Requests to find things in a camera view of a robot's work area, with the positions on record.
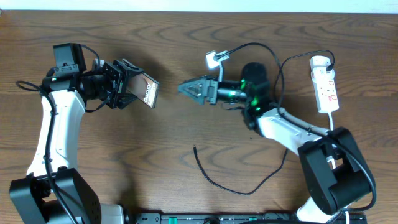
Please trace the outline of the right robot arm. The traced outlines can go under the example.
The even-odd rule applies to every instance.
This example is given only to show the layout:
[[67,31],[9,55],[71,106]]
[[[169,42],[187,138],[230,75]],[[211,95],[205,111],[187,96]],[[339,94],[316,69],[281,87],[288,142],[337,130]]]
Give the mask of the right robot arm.
[[243,103],[248,129],[298,155],[310,198],[296,211],[300,222],[330,223],[340,214],[363,212],[376,202],[374,177],[353,135],[308,124],[269,98],[267,71],[248,63],[240,81],[211,75],[185,80],[177,90],[199,104]]

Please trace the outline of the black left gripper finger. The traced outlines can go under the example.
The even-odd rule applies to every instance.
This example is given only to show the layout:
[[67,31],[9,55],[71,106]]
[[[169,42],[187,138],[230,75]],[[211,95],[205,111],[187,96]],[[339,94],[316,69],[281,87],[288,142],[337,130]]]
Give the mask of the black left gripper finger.
[[124,109],[127,105],[129,105],[130,103],[132,103],[136,99],[137,99],[137,96],[135,96],[134,94],[131,94],[131,93],[128,93],[128,94],[125,94],[125,95],[121,95],[118,98],[117,107],[119,109]]
[[144,70],[142,68],[133,65],[131,62],[129,62],[126,59],[114,60],[113,65],[115,65],[121,71],[122,74],[124,74],[129,78],[144,73]]

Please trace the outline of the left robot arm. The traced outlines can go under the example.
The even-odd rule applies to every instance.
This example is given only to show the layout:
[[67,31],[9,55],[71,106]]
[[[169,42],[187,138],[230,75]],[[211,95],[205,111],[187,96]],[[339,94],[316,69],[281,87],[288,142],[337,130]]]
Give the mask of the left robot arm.
[[55,66],[40,85],[18,81],[36,91],[43,108],[35,156],[22,179],[13,180],[9,195],[24,223],[132,223],[128,210],[103,204],[78,171],[78,138],[87,102],[125,108],[137,96],[127,88],[143,69],[127,60],[107,63],[96,57],[87,69],[86,46],[58,44]]

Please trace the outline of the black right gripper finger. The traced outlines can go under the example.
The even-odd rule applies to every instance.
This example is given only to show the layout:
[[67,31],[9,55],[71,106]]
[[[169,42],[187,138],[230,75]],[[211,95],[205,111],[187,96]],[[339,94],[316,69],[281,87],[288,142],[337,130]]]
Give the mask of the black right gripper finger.
[[188,87],[196,87],[198,85],[204,84],[206,80],[207,80],[206,76],[185,80],[184,82],[178,85],[178,91],[182,92],[184,89]]
[[182,93],[185,96],[188,96],[194,102],[196,102],[200,105],[205,104],[205,97],[203,96],[203,94],[200,91],[191,90],[191,89],[183,89],[183,90],[180,90],[180,93]]

